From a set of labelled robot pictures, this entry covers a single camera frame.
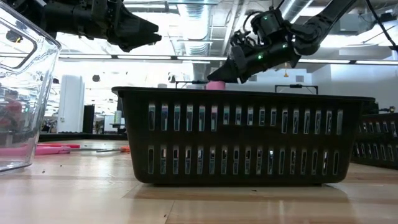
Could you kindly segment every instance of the orange object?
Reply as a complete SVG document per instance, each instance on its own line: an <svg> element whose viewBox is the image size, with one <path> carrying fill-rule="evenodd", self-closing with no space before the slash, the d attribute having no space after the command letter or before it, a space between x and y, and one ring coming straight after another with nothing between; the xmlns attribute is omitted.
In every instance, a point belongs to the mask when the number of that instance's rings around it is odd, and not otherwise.
<svg viewBox="0 0 398 224"><path fill-rule="evenodd" d="M120 147L121 152L130 152L130 146L122 146Z"/></svg>

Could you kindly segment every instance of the table surface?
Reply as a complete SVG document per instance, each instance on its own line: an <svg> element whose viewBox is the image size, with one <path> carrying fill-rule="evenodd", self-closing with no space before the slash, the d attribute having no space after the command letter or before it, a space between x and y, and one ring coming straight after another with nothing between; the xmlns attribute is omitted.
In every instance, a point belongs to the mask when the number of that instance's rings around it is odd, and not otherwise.
<svg viewBox="0 0 398 224"><path fill-rule="evenodd" d="M125 141L68 141L108 148ZM118 152L36 156L0 175L0 222L398 223L398 171L351 164L323 187L154 187Z"/></svg>

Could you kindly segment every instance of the black robotic arm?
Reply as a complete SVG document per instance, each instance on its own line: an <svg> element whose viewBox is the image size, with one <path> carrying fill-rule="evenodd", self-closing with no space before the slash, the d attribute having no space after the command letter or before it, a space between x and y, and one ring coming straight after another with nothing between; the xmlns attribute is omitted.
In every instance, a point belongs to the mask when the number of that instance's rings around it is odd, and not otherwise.
<svg viewBox="0 0 398 224"><path fill-rule="evenodd" d="M295 67L302 55L312 55L320 48L333 25L355 2L331 1L303 25L283 20L279 9L270 7L269 11L259 13L251 21L257 41L248 37L249 32L235 32L227 61L207 78L230 83L237 83L239 79L244 83L252 75L282 63L288 62Z"/></svg>
<svg viewBox="0 0 398 224"><path fill-rule="evenodd" d="M51 36L57 32L106 39L124 52L155 44L162 37L159 27L133 15L123 0L2 0ZM22 37L13 31L6 35L13 42Z"/></svg>

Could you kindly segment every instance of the pink object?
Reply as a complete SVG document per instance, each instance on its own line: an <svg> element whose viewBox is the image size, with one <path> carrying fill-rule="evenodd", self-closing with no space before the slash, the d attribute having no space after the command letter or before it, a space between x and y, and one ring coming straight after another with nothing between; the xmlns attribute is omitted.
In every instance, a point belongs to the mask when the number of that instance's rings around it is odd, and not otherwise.
<svg viewBox="0 0 398 224"><path fill-rule="evenodd" d="M14 147L14 148L0 148L0 156L23 156L28 151L27 146ZM70 147L58 146L37 146L35 155L49 155L49 154L68 154L70 153Z"/></svg>
<svg viewBox="0 0 398 224"><path fill-rule="evenodd" d="M50 146L50 147L60 147L60 146L68 146L71 149L79 149L79 144L62 144L62 143L50 143L50 144L38 144L37 146Z"/></svg>
<svg viewBox="0 0 398 224"><path fill-rule="evenodd" d="M209 82L206 85L207 90L225 90L225 82Z"/></svg>

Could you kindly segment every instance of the basket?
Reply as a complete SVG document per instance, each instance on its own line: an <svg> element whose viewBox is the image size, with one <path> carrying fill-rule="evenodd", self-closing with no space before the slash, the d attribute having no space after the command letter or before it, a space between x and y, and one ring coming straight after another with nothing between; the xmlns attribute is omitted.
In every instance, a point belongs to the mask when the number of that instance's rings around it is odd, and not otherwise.
<svg viewBox="0 0 398 224"><path fill-rule="evenodd" d="M343 180L374 98L114 87L136 178L153 184Z"/></svg>
<svg viewBox="0 0 398 224"><path fill-rule="evenodd" d="M363 116L353 150L352 161L398 169L398 114Z"/></svg>

